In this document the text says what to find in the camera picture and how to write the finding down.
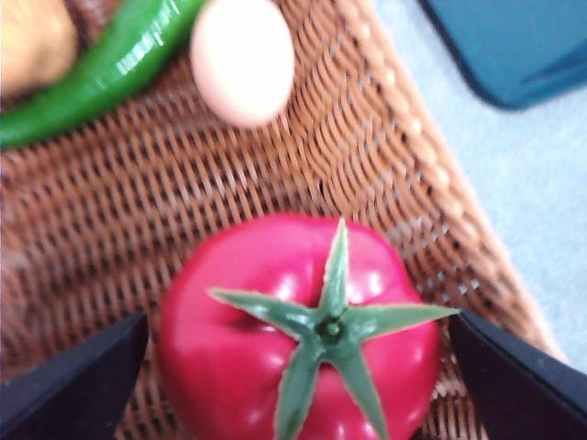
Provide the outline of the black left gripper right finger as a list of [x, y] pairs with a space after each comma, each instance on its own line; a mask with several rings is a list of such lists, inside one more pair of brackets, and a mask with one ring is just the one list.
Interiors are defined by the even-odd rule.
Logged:
[[586, 375], [479, 315], [451, 317], [451, 344], [491, 439], [584, 439]]

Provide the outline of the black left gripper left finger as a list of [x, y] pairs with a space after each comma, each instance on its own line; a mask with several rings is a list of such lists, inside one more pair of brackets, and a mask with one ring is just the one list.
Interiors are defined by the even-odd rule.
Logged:
[[136, 312], [1, 386], [3, 439], [112, 439], [149, 341]]

